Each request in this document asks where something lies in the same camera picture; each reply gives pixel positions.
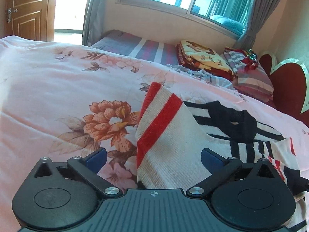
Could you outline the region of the striped red black white sweater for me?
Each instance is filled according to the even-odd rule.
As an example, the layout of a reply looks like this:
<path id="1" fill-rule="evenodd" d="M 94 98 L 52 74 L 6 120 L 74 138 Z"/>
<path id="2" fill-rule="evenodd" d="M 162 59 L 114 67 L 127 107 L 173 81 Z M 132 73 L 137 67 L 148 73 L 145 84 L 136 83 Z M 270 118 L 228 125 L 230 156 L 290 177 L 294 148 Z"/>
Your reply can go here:
<path id="1" fill-rule="evenodd" d="M 305 193 L 296 185 L 300 176 L 295 145 L 247 111 L 220 102 L 184 102 L 166 87 L 151 84 L 136 130 L 137 181 L 148 189 L 184 189 L 211 175 L 202 164 L 202 151 L 244 163 L 267 159 L 291 190 L 296 209 L 287 226 L 307 231 Z"/>

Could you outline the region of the pink floral bed quilt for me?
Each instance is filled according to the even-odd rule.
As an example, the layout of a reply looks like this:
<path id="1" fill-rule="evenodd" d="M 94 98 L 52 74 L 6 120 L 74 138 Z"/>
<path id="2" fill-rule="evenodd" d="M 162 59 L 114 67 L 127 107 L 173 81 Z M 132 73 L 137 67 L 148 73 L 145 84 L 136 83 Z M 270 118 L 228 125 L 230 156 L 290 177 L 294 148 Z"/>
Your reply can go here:
<path id="1" fill-rule="evenodd" d="M 154 62 L 72 44 L 1 39 L 1 231 L 291 231 L 295 198 L 267 159 L 207 197 L 137 181 L 136 130 L 157 82 L 184 102 L 247 111 L 291 138 L 308 210 L 308 127 L 237 91 Z M 104 148 L 100 197 L 66 162 Z"/>

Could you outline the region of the light blue crumpled cloth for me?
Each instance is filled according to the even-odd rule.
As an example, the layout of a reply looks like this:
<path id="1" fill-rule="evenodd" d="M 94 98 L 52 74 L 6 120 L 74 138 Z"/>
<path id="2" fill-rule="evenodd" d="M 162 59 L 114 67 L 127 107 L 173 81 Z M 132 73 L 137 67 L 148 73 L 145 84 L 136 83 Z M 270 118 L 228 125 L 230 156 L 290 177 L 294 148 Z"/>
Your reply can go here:
<path id="1" fill-rule="evenodd" d="M 176 71 L 180 74 L 187 75 L 189 77 L 195 78 L 199 81 L 203 81 L 203 82 L 211 84 L 213 86 L 223 87 L 223 88 L 233 90 L 233 91 L 236 90 L 233 87 L 232 82 L 230 82 L 226 78 L 217 77 L 217 76 L 212 75 L 209 72 L 206 72 L 204 70 L 193 71 L 193 70 L 190 70 L 189 68 L 183 67 L 181 65 L 171 65 L 171 64 L 167 64 L 166 67 L 169 68 L 169 69 L 173 69 L 174 71 Z"/>

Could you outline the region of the striped pink grey pillow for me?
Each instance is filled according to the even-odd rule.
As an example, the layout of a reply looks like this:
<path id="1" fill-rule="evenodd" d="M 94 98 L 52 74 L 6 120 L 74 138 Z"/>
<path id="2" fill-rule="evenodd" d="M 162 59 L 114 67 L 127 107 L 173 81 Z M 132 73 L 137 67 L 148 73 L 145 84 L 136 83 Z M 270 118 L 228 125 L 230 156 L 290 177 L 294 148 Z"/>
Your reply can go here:
<path id="1" fill-rule="evenodd" d="M 245 65 L 240 62 L 244 57 L 240 49 L 226 47 L 223 55 L 236 73 L 234 87 L 237 91 L 266 104 L 273 100 L 273 84 L 260 63 L 255 70 L 246 72 L 244 70 Z"/>

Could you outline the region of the red green ribbon decoration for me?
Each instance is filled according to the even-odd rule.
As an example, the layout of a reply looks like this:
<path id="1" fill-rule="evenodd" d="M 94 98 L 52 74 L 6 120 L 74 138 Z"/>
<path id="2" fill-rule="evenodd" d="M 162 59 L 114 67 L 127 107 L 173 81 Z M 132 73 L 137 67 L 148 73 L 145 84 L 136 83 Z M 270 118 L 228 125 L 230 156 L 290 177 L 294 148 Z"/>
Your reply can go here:
<path id="1" fill-rule="evenodd" d="M 257 55 L 254 53 L 252 49 L 243 50 L 240 49 L 240 52 L 243 54 L 243 59 L 241 59 L 241 63 L 245 65 L 244 70 L 248 72 L 249 70 L 255 70 L 259 66 L 259 61 Z"/>

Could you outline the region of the folded yellow red blanket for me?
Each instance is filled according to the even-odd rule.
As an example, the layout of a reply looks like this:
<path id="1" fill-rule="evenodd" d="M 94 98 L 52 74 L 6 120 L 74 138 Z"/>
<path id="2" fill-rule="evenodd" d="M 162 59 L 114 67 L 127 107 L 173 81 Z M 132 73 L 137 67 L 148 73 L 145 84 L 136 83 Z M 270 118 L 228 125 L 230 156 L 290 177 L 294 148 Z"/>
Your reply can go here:
<path id="1" fill-rule="evenodd" d="M 176 45 L 180 65 L 193 71 L 206 71 L 214 76 L 234 80 L 236 73 L 227 61 L 211 48 L 192 41 L 182 40 Z"/>

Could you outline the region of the red heart shaped headboard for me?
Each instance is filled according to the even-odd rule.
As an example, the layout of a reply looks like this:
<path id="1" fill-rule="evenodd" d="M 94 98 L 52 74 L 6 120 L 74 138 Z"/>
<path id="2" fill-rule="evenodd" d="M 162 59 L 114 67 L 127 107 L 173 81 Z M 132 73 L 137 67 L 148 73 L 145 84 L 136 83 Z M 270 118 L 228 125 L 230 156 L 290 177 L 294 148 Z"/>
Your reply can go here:
<path id="1" fill-rule="evenodd" d="M 273 87 L 275 108 L 308 126 L 308 68 L 299 59 L 277 62 L 276 56 L 264 51 L 259 62 Z"/>

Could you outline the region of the grey left curtain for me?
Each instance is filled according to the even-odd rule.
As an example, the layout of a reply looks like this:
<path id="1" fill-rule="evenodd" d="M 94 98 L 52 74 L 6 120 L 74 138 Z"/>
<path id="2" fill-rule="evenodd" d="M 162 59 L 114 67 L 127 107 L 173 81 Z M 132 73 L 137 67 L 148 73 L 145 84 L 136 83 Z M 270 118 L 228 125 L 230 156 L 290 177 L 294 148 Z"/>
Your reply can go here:
<path id="1" fill-rule="evenodd" d="M 106 1 L 87 0 L 83 23 L 82 45 L 91 46 L 97 43 L 103 36 Z"/>

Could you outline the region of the grey curtain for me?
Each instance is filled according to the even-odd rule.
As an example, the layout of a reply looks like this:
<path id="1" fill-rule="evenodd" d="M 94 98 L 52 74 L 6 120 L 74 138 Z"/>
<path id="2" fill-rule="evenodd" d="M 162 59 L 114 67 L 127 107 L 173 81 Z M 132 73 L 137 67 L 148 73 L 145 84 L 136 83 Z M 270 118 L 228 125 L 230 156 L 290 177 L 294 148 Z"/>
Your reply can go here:
<path id="1" fill-rule="evenodd" d="M 247 21 L 234 49 L 251 49 L 257 33 L 276 9 L 281 0 L 249 0 Z"/>
<path id="2" fill-rule="evenodd" d="M 91 46 L 97 43 L 103 36 L 106 1 L 87 0 L 83 23 L 82 45 Z"/>

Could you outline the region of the brown wooden door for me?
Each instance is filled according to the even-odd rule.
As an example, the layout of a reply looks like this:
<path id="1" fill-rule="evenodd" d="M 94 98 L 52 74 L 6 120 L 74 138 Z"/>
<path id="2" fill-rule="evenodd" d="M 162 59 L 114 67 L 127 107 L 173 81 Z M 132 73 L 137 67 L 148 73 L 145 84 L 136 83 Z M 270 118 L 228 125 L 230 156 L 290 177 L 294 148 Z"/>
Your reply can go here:
<path id="1" fill-rule="evenodd" d="M 56 0 L 6 0 L 5 35 L 36 41 L 54 41 Z M 17 9 L 7 23 L 7 9 Z"/>

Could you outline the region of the grey right curtain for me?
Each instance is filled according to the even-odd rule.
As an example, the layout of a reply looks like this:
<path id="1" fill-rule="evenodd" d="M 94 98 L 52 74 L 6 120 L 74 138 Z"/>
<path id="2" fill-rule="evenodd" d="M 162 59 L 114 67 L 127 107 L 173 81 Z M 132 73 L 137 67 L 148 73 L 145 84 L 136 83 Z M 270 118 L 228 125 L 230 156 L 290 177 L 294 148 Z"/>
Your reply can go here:
<path id="1" fill-rule="evenodd" d="M 276 9 L 281 0 L 249 0 L 247 21 L 234 49 L 251 49 L 257 33 Z"/>

